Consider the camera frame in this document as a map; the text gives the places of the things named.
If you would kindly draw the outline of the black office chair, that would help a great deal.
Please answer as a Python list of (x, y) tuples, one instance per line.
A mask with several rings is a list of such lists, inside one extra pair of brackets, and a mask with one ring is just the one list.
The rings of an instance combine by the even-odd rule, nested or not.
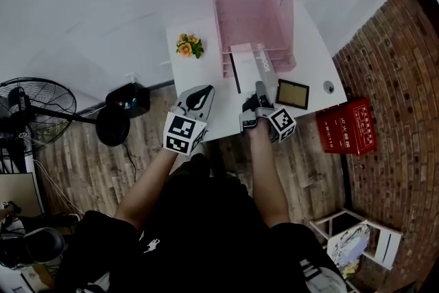
[(54, 228), (38, 228), (30, 233), (0, 234), (0, 265), (9, 269), (47, 263), (64, 251), (64, 238)]

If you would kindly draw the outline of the black picture frame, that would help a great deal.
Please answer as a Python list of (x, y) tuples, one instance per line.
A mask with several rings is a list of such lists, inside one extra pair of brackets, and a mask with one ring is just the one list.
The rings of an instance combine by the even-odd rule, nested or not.
[(309, 103), (309, 87), (304, 84), (279, 79), (275, 102), (307, 110)]

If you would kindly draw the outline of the pink wire mesh basket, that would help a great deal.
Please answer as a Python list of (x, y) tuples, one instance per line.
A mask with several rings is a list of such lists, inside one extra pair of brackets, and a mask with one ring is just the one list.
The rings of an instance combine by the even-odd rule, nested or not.
[(293, 55), (293, 0), (213, 0), (223, 76), (233, 76), (233, 45), (262, 45), (275, 72), (290, 72)]

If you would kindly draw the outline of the orange yellow artificial flowers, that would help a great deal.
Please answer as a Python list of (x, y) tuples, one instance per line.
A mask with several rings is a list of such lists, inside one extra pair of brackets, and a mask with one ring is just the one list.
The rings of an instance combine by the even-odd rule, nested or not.
[(194, 56), (199, 59), (204, 53), (202, 40), (194, 34), (182, 33), (176, 41), (176, 53), (185, 58)]

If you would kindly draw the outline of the beige board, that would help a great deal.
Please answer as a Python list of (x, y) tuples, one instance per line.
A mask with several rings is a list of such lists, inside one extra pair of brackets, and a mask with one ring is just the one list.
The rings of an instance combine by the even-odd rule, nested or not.
[(44, 213), (33, 173), (0, 174), (0, 203), (9, 201), (21, 208), (22, 216), (36, 217)]

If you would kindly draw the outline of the white shelf frame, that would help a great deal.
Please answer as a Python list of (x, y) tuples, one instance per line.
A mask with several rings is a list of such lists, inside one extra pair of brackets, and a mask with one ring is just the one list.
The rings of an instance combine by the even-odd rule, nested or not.
[(359, 214), (356, 214), (348, 209), (342, 209), (341, 211), (329, 215), (325, 218), (320, 218), (318, 220), (314, 220), (310, 222), (310, 225), (313, 229), (315, 229), (323, 238), (326, 240), (326, 244), (324, 247), (327, 250), (327, 243), (329, 239), (338, 233), (341, 233), (344, 230), (347, 230), (359, 223), (367, 224), (370, 228), (370, 239), (367, 248), (362, 253), (361, 256), (364, 256), (372, 261), (374, 261), (373, 257), (375, 255), (375, 251), (377, 248), (379, 231), (381, 229), (388, 229), (391, 231), (395, 231), (390, 229), (378, 222), (369, 220)]

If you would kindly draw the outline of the person's right forearm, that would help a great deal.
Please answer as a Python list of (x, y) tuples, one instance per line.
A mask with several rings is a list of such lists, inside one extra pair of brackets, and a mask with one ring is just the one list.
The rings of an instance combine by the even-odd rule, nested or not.
[(272, 228), (288, 223), (287, 197), (279, 178), (270, 138), (269, 121), (257, 120), (254, 128), (247, 130), (252, 157), (252, 197), (265, 224)]

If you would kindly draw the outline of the printed magazine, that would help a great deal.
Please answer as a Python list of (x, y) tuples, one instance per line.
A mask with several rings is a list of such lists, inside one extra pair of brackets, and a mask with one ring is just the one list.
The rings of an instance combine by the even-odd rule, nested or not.
[(368, 246), (370, 228), (367, 224), (359, 223), (331, 237), (327, 243), (327, 254), (340, 272), (357, 263)]

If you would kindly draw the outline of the white grey notebook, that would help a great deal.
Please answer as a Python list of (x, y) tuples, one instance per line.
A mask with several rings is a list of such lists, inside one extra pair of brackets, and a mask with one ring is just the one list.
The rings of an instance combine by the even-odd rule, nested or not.
[(262, 81), (267, 89), (278, 86), (278, 75), (263, 44), (244, 43), (230, 48), (230, 60), (239, 94), (254, 91), (258, 81)]

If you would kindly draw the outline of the black t-shirt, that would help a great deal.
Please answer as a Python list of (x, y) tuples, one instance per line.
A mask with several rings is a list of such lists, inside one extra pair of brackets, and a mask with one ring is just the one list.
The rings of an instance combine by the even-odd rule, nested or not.
[(236, 178), (195, 156), (165, 183), (151, 215), (133, 225), (88, 211), (56, 277), (59, 293), (344, 293), (313, 232), (270, 228)]

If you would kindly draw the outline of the red box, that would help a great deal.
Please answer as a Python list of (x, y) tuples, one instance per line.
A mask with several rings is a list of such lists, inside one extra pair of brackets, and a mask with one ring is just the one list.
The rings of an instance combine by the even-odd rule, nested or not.
[(316, 123), (326, 153), (361, 156), (377, 147), (370, 104), (365, 97), (317, 112)]

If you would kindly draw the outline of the person's left forearm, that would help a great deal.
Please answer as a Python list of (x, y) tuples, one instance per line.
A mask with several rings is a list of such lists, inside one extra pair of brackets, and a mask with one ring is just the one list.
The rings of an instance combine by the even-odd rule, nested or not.
[(140, 179), (126, 192), (117, 207), (115, 218), (128, 222), (141, 233), (177, 157), (177, 153), (162, 148)]

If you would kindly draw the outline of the black box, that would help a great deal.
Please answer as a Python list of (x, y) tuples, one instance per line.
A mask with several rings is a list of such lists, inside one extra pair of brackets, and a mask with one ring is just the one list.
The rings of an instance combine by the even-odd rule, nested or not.
[(134, 119), (150, 110), (150, 90), (138, 82), (125, 84), (107, 94), (106, 105)]

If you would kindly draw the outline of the black standing fan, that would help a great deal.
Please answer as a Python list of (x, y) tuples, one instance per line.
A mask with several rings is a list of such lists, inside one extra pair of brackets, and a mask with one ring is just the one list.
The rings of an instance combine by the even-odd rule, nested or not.
[(95, 118), (76, 113), (77, 102), (67, 87), (43, 78), (0, 82), (0, 159), (17, 163), (59, 139), (73, 122), (91, 124), (107, 146), (121, 145), (130, 118), (120, 108), (103, 107)]

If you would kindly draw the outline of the white flat panel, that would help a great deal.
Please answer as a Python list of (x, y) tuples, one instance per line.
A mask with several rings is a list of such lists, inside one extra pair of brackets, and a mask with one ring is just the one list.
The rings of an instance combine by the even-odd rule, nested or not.
[(377, 248), (373, 257), (374, 261), (384, 268), (391, 270), (400, 242), (400, 233), (388, 229), (381, 229), (379, 231)]

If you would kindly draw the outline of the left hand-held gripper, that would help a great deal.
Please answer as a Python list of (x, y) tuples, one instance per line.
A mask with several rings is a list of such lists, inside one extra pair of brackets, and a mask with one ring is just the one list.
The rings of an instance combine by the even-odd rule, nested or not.
[(191, 155), (204, 140), (215, 96), (213, 86), (195, 86), (182, 92), (167, 114), (163, 131), (165, 149)]

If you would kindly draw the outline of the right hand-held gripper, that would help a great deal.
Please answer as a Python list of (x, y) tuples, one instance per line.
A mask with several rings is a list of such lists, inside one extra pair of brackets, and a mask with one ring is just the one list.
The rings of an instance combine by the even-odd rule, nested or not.
[(256, 93), (248, 98), (239, 114), (241, 134), (257, 126), (258, 120), (267, 119), (270, 125), (270, 141), (281, 143), (296, 129), (296, 120), (285, 108), (275, 109), (263, 81), (255, 83)]

